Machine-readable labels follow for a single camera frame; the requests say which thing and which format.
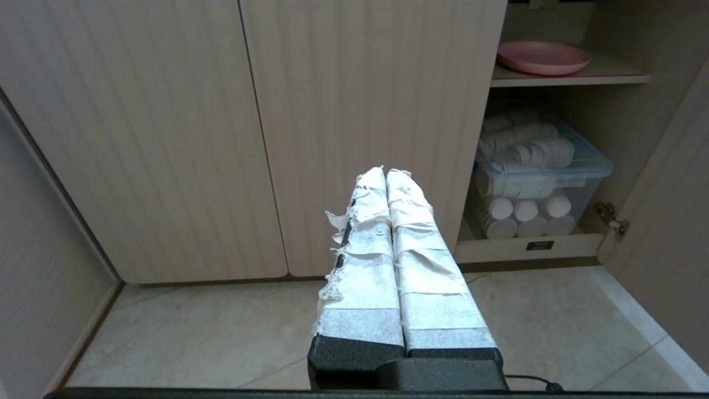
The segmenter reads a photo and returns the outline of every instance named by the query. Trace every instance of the tiled floor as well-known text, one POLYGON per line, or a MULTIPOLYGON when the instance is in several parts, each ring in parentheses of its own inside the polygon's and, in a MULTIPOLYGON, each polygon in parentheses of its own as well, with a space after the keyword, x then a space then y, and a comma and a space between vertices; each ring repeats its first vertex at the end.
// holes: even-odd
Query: tiled floor
MULTIPOLYGON (((567 390, 709 390, 709 377, 601 267, 466 278, 506 373, 567 390)), ((127 286, 69 385, 309 389, 305 356, 322 286, 127 286)))

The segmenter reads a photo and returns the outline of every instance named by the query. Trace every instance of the plastic storage box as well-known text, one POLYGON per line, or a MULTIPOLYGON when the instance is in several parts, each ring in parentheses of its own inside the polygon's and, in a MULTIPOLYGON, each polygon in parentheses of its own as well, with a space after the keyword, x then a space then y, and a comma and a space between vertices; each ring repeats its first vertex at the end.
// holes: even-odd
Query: plastic storage box
POLYGON ((482 231, 490 239, 570 234, 613 163, 548 111, 486 120, 469 198, 482 231))

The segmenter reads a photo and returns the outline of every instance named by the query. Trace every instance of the cabinet shelf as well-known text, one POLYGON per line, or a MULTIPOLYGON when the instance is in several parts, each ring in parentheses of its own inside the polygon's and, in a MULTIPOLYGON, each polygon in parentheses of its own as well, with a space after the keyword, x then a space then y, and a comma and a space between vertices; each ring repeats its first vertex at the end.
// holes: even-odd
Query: cabinet shelf
POLYGON ((458 242, 453 258, 456 263, 481 263, 498 261, 525 261, 530 259, 580 258, 596 256, 598 247, 603 240, 601 233, 584 233, 577 230, 568 236, 512 238, 506 240, 479 239, 482 232, 474 224, 470 224, 463 216, 460 224, 458 242), (551 249, 543 251, 528 251, 530 242, 553 241, 551 249))
POLYGON ((637 84, 650 80, 650 76, 592 48, 591 62, 583 70, 561 77, 528 75, 495 65, 490 87, 579 86, 587 84, 637 84))

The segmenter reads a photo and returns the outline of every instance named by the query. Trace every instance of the pink plate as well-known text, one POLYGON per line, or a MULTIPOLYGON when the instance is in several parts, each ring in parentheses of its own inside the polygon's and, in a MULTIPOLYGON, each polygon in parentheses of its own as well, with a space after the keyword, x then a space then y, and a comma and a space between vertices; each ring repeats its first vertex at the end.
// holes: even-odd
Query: pink plate
POLYGON ((591 56, 570 45, 549 42, 507 42, 497 49, 500 63, 534 75, 567 75, 582 70, 591 56))

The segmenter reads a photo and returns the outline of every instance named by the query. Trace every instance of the wooden cabinet door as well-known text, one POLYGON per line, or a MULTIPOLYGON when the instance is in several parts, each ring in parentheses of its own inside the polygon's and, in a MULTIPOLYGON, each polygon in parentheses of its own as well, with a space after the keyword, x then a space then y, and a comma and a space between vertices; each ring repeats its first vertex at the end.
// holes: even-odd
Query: wooden cabinet door
POLYGON ((236 1, 2 1, 0 84, 125 281, 286 274, 236 1))
POLYGON ((507 1, 244 0, 289 271, 333 266, 323 211, 410 170, 454 248, 507 1))
POLYGON ((645 165, 598 258, 709 372, 709 61, 645 165))

